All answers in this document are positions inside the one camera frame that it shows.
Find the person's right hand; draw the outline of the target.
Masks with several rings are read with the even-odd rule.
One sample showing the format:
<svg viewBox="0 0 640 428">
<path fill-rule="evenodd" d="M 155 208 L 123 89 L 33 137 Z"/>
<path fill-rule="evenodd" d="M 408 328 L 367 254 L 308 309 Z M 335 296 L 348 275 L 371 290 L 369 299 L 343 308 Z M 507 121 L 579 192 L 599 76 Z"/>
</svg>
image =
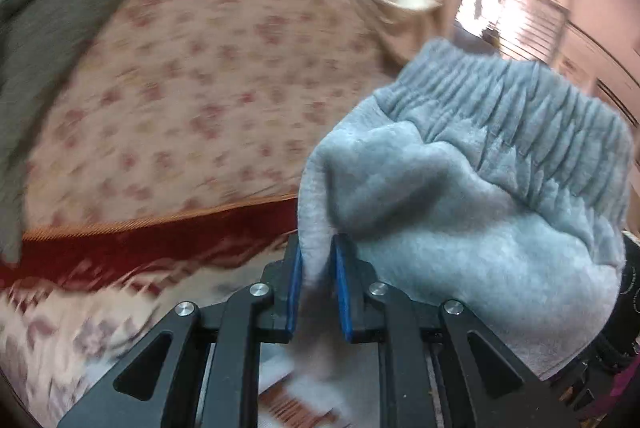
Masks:
<svg viewBox="0 0 640 428">
<path fill-rule="evenodd" d="M 620 374 L 616 375 L 608 394 L 601 396 L 594 407 L 596 427 L 640 427 L 640 370 L 639 358 Z"/>
</svg>

